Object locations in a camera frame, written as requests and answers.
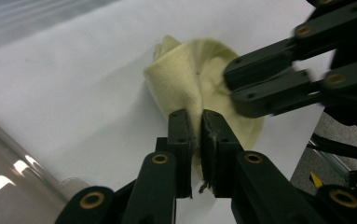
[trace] gray carpet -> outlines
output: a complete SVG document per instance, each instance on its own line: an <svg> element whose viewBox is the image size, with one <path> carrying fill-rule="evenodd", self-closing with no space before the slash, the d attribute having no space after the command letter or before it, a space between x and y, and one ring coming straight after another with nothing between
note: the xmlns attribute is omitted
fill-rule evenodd
<svg viewBox="0 0 357 224"><path fill-rule="evenodd" d="M315 133L328 139L357 146L357 127L345 126L323 113L315 129ZM339 157L351 169L357 170L357 160ZM324 184L336 184L347 186L347 182L339 175L326 161L319 157L312 149L307 148L295 172L291 178L291 183L310 194L315 194L316 188L309 181L309 173L313 172Z"/></svg>

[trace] folded cloth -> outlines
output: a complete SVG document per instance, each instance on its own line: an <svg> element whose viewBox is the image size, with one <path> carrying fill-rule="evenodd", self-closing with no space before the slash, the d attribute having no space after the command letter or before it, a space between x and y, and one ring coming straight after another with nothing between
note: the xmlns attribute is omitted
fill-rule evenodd
<svg viewBox="0 0 357 224"><path fill-rule="evenodd" d="M263 118L238 114L229 98L223 72L238 55L219 41L202 38L180 43L165 36L156 46L155 60L144 71L145 81L158 108L168 118L185 109L200 144L201 114L209 109L222 114L245 150L251 149L263 126ZM199 166L199 153L195 153Z"/></svg>

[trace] cream-colored fabric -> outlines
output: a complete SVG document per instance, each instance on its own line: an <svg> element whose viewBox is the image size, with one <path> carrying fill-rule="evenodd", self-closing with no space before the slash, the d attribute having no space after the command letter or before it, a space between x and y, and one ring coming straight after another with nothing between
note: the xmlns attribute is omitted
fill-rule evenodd
<svg viewBox="0 0 357 224"><path fill-rule="evenodd" d="M210 38L181 44L167 35L156 47L155 60L144 71L146 84L166 119L173 111L186 110L197 139L202 111L210 109L224 116L244 149L251 149L263 119L239 115L223 79L227 64L237 57L233 50Z"/></svg>

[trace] white tabletop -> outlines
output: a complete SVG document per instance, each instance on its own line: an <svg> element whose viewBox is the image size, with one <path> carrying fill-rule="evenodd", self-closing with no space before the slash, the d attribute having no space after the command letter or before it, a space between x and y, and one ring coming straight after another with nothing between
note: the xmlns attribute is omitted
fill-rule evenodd
<svg viewBox="0 0 357 224"><path fill-rule="evenodd" d="M311 11L295 0L0 1L0 126L57 179L120 189L167 136L143 76L164 35L212 37L242 55L290 36ZM319 78L328 63L299 67ZM267 117L254 150L290 178L322 111ZM234 222L229 200L178 201L177 223L222 221Z"/></svg>

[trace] white table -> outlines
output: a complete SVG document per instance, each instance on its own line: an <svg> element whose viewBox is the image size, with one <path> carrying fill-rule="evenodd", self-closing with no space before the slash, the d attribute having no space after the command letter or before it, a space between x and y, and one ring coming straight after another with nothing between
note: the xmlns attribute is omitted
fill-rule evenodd
<svg viewBox="0 0 357 224"><path fill-rule="evenodd" d="M0 1L0 126L57 179L120 189L167 136L143 77L164 35L216 38L242 55L290 36L311 11L295 0ZM328 63L299 67L319 78ZM267 117L254 150L290 178L322 111ZM234 223L229 200L178 200L177 223L222 222Z"/></svg>

